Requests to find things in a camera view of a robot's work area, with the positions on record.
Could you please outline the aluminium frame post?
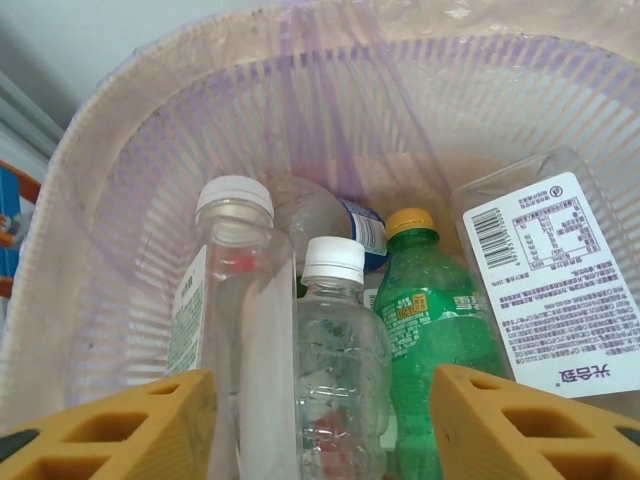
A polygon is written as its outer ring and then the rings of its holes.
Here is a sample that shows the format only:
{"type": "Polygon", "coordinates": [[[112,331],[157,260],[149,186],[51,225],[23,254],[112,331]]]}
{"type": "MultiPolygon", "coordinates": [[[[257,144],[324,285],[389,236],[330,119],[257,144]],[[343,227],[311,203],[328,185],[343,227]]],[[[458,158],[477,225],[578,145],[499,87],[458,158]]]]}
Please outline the aluminium frame post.
{"type": "Polygon", "coordinates": [[[54,154],[64,130],[0,70],[0,125],[44,161],[54,154]]]}

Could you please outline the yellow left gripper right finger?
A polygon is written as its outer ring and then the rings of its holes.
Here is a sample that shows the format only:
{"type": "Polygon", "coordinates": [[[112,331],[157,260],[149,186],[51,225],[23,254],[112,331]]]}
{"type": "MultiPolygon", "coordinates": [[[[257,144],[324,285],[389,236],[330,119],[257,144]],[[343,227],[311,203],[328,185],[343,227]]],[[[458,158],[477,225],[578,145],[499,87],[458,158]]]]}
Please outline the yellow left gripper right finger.
{"type": "Polygon", "coordinates": [[[460,365],[432,423],[444,480],[640,480],[640,421],[460,365]]]}

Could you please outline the blue orange wall sticker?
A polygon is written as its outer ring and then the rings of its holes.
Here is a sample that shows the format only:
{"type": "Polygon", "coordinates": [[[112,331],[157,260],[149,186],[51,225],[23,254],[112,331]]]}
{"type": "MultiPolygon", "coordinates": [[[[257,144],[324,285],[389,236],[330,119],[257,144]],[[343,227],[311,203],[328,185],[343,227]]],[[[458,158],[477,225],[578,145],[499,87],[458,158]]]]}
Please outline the blue orange wall sticker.
{"type": "Polygon", "coordinates": [[[21,201],[37,202],[41,183],[0,159],[0,298],[10,298],[19,252],[33,216],[21,201]]]}

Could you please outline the blue label bottle white cap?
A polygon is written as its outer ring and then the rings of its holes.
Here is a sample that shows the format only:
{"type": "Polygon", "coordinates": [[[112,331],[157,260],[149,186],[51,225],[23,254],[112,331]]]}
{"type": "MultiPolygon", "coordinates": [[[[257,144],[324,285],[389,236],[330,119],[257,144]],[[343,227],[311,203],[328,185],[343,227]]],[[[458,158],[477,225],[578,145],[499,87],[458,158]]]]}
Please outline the blue label bottle white cap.
{"type": "Polygon", "coordinates": [[[288,235],[296,256],[296,270],[304,268],[308,243],[320,236],[359,242],[365,250],[364,270],[375,271],[387,261],[385,223],[374,210],[339,198],[304,178],[278,176],[269,181],[275,226],[288,235]]]}

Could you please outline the beige ribbed plastic bin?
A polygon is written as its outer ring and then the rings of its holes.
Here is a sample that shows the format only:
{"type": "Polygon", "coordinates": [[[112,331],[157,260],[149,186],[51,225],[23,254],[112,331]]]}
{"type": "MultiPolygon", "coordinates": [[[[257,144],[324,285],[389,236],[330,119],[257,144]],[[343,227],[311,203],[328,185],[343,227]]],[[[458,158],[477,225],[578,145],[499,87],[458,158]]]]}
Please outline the beige ribbed plastic bin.
{"type": "Polygon", "coordinates": [[[50,162],[0,480],[640,480],[640,0],[281,0],[50,162]]]}

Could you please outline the clear plastic bottle white cap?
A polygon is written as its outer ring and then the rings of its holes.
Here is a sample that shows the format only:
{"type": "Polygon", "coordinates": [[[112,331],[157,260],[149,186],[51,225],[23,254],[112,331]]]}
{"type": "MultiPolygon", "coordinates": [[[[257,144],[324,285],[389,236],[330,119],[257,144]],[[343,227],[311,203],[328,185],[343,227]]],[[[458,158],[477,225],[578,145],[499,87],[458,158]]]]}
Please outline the clear plastic bottle white cap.
{"type": "Polygon", "coordinates": [[[297,301],[303,480],[382,480],[391,347],[364,307],[365,251],[350,239],[310,240],[297,301]]]}
{"type": "Polygon", "coordinates": [[[207,480],[299,480],[294,320],[294,251],[274,226],[268,189],[239,175],[208,182],[166,364],[170,375],[214,375],[207,480]]]}

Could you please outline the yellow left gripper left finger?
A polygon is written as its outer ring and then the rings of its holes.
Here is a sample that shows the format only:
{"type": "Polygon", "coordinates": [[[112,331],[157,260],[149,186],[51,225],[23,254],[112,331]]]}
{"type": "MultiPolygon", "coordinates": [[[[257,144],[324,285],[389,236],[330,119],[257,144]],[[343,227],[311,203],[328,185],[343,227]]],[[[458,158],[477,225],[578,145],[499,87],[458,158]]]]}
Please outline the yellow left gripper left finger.
{"type": "Polygon", "coordinates": [[[214,376],[191,370],[0,434],[0,480],[206,480],[214,376]]]}

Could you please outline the green plastic bottle yellow cap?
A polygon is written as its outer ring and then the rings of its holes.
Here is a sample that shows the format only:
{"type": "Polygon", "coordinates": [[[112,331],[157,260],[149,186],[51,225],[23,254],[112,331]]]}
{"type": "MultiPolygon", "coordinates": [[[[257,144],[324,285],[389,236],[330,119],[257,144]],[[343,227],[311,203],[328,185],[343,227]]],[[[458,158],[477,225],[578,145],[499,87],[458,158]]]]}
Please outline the green plastic bottle yellow cap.
{"type": "Polygon", "coordinates": [[[390,259],[374,311],[391,344],[396,465],[401,480],[442,480],[429,407],[435,368],[458,364],[500,377],[508,369],[471,275],[440,249],[431,215],[398,210],[386,237],[390,259]]]}

